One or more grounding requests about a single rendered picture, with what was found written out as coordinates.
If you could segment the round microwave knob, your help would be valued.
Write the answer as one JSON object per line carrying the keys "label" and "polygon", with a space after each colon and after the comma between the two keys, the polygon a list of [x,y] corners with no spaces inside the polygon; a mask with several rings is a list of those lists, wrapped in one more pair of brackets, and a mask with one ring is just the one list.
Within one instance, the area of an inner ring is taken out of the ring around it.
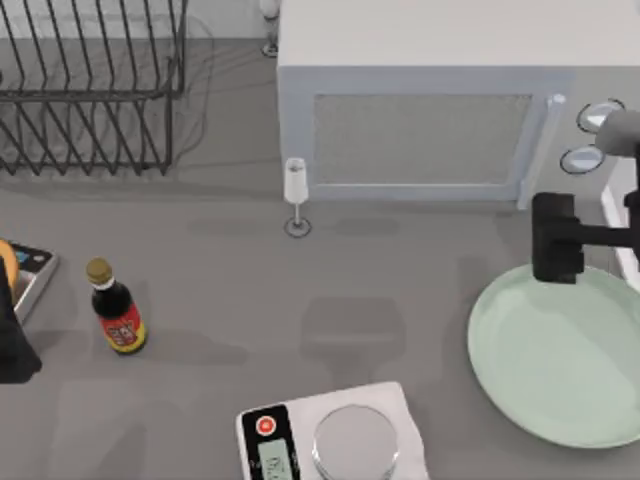
{"label": "round microwave knob", "polygon": [[577,126],[583,132],[597,134],[606,118],[612,112],[625,109],[624,103],[615,98],[609,98],[599,103],[589,103],[578,113]]}
{"label": "round microwave knob", "polygon": [[560,168],[569,175],[585,175],[597,170],[605,161],[605,154],[595,145],[567,150],[560,158]]}

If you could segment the pale green plate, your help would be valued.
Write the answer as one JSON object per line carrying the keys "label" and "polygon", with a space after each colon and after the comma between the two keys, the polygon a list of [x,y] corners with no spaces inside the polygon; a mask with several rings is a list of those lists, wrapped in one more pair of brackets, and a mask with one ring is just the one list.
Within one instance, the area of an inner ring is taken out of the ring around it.
{"label": "pale green plate", "polygon": [[467,352],[491,402],[548,442],[640,442],[640,292],[589,267],[574,284],[528,265],[496,277],[469,315]]}

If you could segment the microwave door with mesh window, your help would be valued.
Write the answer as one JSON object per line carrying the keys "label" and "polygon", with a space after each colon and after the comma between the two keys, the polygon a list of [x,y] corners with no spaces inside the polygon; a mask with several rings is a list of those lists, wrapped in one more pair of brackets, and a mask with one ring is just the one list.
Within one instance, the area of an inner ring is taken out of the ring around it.
{"label": "microwave door with mesh window", "polygon": [[570,74],[534,67],[282,66],[280,148],[312,200],[515,203]]}

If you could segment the pale microwave oven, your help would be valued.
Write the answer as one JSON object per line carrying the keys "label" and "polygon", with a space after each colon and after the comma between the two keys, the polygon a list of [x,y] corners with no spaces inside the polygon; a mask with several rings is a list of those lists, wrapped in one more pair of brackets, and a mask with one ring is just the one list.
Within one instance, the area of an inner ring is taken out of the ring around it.
{"label": "pale microwave oven", "polygon": [[596,201],[614,169],[559,165],[595,145],[577,126],[589,103],[640,110],[640,0],[283,0],[282,66],[534,67],[571,75],[568,104],[536,191]]}

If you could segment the white kitchen scale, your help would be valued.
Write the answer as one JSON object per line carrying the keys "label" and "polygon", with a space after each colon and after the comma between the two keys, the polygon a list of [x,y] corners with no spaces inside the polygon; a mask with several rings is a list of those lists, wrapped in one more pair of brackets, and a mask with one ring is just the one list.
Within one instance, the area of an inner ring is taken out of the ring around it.
{"label": "white kitchen scale", "polygon": [[431,480],[397,382],[244,411],[236,436],[243,480]]}

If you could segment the white champagne glass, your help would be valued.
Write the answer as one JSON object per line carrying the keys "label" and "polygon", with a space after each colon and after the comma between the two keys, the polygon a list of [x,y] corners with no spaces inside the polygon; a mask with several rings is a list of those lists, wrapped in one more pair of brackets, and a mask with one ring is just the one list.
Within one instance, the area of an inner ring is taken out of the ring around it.
{"label": "white champagne glass", "polygon": [[309,199],[307,170],[302,158],[289,158],[284,170],[284,199],[293,207],[292,216],[284,225],[292,238],[303,238],[311,232],[311,223],[302,216],[301,206]]}

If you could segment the clear stemmed glass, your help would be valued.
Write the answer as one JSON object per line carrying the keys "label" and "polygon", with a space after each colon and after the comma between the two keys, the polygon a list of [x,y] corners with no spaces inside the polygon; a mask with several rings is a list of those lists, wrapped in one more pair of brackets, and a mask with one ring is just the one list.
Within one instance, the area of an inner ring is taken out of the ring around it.
{"label": "clear stemmed glass", "polygon": [[259,0],[259,8],[266,26],[266,43],[262,53],[268,58],[278,56],[278,28],[281,0]]}

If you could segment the dark sauce bottle, red label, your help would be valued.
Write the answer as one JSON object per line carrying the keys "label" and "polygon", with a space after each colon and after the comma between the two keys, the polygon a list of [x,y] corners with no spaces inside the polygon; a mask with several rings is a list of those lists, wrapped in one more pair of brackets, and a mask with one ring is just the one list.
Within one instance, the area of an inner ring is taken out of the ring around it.
{"label": "dark sauce bottle, red label", "polygon": [[130,290],[119,282],[102,257],[91,259],[86,275],[93,288],[91,304],[105,340],[118,355],[132,355],[144,348],[147,329]]}

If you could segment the silver flat scale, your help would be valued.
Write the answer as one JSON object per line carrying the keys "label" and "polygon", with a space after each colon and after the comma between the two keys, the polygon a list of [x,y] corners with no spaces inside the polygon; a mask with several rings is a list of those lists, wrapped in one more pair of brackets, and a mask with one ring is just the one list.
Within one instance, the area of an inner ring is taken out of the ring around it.
{"label": "silver flat scale", "polygon": [[8,241],[13,248],[19,275],[14,288],[14,312],[20,324],[24,324],[46,289],[59,263],[59,256],[47,249]]}

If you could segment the orange round object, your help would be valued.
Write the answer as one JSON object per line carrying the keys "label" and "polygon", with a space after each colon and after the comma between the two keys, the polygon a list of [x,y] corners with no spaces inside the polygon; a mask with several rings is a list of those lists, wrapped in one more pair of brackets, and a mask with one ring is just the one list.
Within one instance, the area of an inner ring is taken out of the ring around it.
{"label": "orange round object", "polygon": [[12,297],[15,297],[16,287],[19,283],[20,268],[16,252],[11,244],[0,238],[0,257],[3,259],[9,288]]}

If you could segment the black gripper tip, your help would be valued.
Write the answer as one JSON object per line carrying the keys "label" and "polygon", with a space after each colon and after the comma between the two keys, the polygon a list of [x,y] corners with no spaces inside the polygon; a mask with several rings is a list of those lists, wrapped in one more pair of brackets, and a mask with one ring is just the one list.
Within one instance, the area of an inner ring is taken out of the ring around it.
{"label": "black gripper tip", "polygon": [[24,384],[41,369],[41,359],[15,315],[4,260],[0,258],[0,385]]}

